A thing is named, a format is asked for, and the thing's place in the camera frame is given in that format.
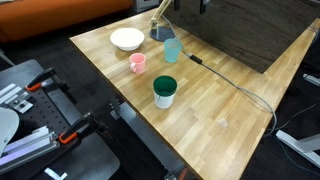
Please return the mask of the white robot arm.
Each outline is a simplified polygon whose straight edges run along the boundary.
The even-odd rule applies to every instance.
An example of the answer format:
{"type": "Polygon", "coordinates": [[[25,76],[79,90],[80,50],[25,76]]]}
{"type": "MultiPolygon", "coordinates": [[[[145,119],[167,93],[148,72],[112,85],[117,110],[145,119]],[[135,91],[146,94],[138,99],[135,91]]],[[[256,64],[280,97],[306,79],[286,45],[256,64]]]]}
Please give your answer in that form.
{"type": "Polygon", "coordinates": [[[0,156],[17,132],[19,115],[11,109],[0,107],[0,156]]]}

